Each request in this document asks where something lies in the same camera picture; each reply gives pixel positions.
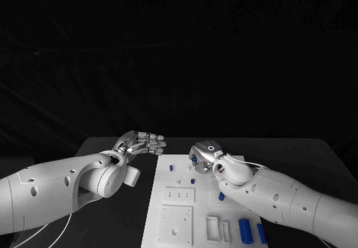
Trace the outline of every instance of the dark background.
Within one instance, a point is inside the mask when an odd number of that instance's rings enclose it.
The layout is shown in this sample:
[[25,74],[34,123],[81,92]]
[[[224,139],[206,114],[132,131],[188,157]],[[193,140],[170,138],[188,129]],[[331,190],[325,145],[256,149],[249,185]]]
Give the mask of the dark background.
[[357,10],[344,0],[2,3],[0,155],[63,159],[131,130],[320,138],[357,178]]

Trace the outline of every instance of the robotic hand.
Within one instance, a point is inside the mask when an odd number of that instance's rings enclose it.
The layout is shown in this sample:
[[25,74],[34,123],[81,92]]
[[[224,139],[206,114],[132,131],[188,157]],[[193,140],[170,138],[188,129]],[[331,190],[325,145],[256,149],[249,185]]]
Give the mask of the robotic hand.
[[0,180],[0,235],[45,226],[89,203],[109,198],[141,171],[128,163],[141,153],[164,154],[165,137],[128,132],[112,150],[37,164]]
[[358,246],[358,205],[321,194],[263,165],[237,160],[214,141],[197,143],[190,159],[213,168],[224,195],[271,222],[301,229],[338,248]]

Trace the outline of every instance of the black curtain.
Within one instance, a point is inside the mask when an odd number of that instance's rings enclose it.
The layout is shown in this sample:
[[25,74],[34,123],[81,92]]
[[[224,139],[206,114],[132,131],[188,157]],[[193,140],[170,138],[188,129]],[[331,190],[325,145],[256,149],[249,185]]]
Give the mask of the black curtain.
[[2,5],[0,155],[63,159],[131,130],[321,138],[354,172],[353,2]]

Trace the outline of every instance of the hole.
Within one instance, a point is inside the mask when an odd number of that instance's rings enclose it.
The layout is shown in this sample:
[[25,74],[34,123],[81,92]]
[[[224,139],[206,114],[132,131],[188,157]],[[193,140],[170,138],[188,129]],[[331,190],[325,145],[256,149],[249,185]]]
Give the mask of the hole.
[[38,186],[34,186],[32,187],[32,196],[37,196],[38,190],[40,190]]
[[70,183],[71,183],[71,179],[70,179],[70,177],[66,177],[66,186],[67,187],[70,186]]

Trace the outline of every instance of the wire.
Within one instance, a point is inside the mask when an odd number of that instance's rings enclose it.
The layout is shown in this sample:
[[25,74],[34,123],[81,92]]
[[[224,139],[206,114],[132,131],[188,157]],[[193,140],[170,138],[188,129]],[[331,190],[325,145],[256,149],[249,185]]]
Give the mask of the wire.
[[324,242],[324,244],[327,245],[328,248],[333,248],[333,247],[328,245],[328,243],[325,242],[325,240],[323,240],[321,238],[320,238],[320,240]]
[[[66,232],[66,229],[67,229],[67,227],[68,227],[68,224],[70,224],[70,220],[67,221],[67,225],[66,225],[66,228],[64,228],[64,231],[63,231],[63,233],[61,233],[61,235],[58,236],[58,239],[60,239],[60,237],[63,236],[63,234],[64,234],[64,232]],[[48,224],[42,227],[42,229],[35,233],[35,235],[29,238],[29,239],[27,239],[18,246],[15,246],[14,248],[18,248],[21,245],[24,245],[37,235],[38,235],[38,233],[45,229],[45,227],[48,226]]]
[[239,162],[242,162],[242,163],[253,164],[253,165],[258,165],[258,166],[265,167],[266,169],[269,169],[269,168],[268,168],[265,165],[262,165],[262,164],[256,164],[256,163],[252,163],[252,162],[239,160],[237,158],[234,158],[234,157],[232,156],[230,153],[229,153],[229,156],[230,156],[232,159],[234,159],[236,161],[239,161]]
[[15,246],[14,248],[18,248],[21,245],[24,245],[37,235],[38,235],[38,233],[45,229],[45,227],[48,226],[48,224],[42,227],[42,229],[35,233],[35,235],[29,238],[29,239],[27,239],[18,246]]

